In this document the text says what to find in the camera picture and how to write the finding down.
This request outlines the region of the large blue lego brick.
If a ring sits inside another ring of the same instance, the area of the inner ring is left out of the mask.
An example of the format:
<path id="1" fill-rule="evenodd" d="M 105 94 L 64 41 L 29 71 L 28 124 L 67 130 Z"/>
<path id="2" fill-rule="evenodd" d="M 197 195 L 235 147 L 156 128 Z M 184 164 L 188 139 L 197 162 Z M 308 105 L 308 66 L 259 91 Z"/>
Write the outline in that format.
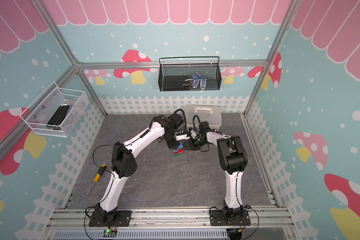
<path id="1" fill-rule="evenodd" d="M 183 149 L 183 147 L 184 147 L 183 144 L 180 143 L 179 146 L 178 146 L 178 151 L 179 151 L 180 149 Z"/>

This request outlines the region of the red lego brick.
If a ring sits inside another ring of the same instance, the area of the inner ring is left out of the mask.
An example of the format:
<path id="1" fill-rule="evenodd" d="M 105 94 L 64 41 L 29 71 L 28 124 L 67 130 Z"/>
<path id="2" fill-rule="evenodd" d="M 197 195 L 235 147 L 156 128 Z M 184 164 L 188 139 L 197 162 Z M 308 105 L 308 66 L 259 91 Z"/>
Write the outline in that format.
<path id="1" fill-rule="evenodd" d="M 183 149 L 180 149 L 180 150 L 174 151 L 174 154 L 182 154 L 182 153 L 183 153 Z"/>

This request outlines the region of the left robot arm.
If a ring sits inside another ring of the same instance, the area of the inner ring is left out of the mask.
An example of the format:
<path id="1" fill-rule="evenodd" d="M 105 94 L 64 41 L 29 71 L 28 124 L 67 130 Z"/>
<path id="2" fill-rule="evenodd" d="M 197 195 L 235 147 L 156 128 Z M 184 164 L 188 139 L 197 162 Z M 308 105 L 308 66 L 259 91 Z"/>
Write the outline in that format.
<path id="1" fill-rule="evenodd" d="M 163 115 L 153 117 L 149 126 L 132 139 L 124 143 L 115 143 L 113 145 L 112 166 L 109 171 L 111 178 L 104 196 L 95 206 L 87 208 L 87 210 L 94 209 L 91 216 L 86 213 L 90 219 L 89 226 L 95 227 L 100 224 L 100 226 L 110 227 L 116 224 L 118 222 L 119 198 L 125 183 L 138 168 L 136 162 L 138 154 L 157 139 L 165 140 L 170 150 L 177 150 L 180 142 L 177 140 L 176 134 L 179 132 L 185 134 L 186 131 L 185 112 L 182 109 L 177 109 L 168 117 Z"/>

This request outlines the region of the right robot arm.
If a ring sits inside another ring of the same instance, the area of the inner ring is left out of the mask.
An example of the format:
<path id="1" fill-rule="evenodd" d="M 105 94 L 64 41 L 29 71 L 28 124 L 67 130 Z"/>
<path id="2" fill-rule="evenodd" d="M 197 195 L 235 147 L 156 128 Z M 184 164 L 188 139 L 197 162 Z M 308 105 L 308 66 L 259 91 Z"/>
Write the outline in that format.
<path id="1" fill-rule="evenodd" d="M 211 224 L 239 225 L 237 231 L 240 232 L 251 224 L 248 214 L 251 207 L 244 206 L 242 201 L 242 177 L 249 162 L 248 154 L 239 136 L 226 135 L 212 129 L 206 121 L 196 126 L 195 120 L 199 119 L 197 115 L 193 117 L 193 126 L 187 130 L 185 148 L 201 151 L 204 145 L 216 146 L 219 163 L 226 178 L 223 208 L 210 208 Z"/>

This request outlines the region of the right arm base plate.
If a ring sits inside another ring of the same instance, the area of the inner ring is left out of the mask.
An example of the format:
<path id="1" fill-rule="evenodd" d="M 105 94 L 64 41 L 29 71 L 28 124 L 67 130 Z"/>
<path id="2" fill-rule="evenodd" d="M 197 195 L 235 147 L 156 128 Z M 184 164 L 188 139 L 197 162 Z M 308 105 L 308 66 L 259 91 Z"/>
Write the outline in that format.
<path id="1" fill-rule="evenodd" d="M 242 210 L 236 215 L 229 215 L 217 208 L 209 209 L 211 226 L 250 226 L 251 219 L 247 210 Z"/>

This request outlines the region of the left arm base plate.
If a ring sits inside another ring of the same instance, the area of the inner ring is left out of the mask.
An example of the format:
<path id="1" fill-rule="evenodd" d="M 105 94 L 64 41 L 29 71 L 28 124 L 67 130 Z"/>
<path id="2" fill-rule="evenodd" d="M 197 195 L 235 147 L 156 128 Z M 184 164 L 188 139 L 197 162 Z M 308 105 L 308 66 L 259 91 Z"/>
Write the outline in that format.
<path id="1" fill-rule="evenodd" d="M 106 214 L 94 211 L 91 215 L 89 227 L 128 227 L 131 215 L 131 211 L 111 211 Z"/>

